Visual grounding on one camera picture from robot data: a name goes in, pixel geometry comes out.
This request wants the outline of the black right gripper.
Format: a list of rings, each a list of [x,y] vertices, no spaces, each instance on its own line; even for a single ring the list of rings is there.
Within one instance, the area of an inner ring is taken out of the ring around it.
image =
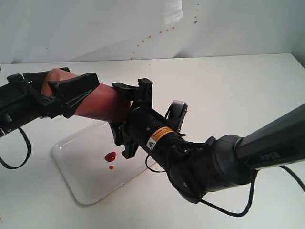
[[[117,146],[124,146],[122,155],[126,159],[135,156],[141,147],[164,170],[168,169],[168,154],[173,140],[181,134],[172,130],[165,117],[153,109],[153,83],[138,79],[138,86],[113,83],[113,89],[124,101],[132,101],[130,110],[121,123],[109,123],[113,141]]]

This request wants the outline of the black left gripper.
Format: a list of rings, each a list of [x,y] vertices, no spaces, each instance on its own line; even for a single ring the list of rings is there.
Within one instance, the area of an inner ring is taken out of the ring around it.
[[[67,67],[8,76],[8,83],[0,87],[0,136],[39,117],[73,116],[100,82],[96,73],[70,77]]]

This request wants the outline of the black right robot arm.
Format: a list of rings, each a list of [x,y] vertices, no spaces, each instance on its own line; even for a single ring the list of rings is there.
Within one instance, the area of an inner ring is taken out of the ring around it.
[[[153,109],[150,80],[137,86],[114,83],[119,96],[132,103],[120,124],[112,124],[114,142],[126,159],[142,148],[167,173],[174,188],[189,202],[206,193],[253,183],[258,170],[303,161],[303,105],[246,137],[210,137],[203,143],[185,140],[180,129],[188,106],[173,101],[165,116]]]

